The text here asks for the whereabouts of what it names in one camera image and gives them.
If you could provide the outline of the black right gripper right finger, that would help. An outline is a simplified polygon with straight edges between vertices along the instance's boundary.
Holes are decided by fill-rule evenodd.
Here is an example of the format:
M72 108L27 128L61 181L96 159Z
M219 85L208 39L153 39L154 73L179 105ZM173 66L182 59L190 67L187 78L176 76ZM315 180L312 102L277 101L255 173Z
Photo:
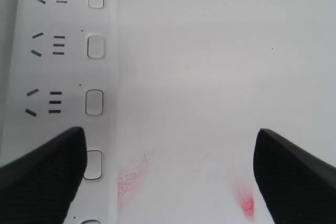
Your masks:
M274 223L335 223L335 167L261 129L253 171Z

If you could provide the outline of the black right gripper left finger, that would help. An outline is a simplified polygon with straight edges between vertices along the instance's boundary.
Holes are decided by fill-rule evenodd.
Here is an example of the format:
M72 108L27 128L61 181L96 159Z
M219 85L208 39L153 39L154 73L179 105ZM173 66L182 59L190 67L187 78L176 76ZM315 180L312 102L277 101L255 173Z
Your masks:
M86 167L81 127L1 167L1 223L63 223Z

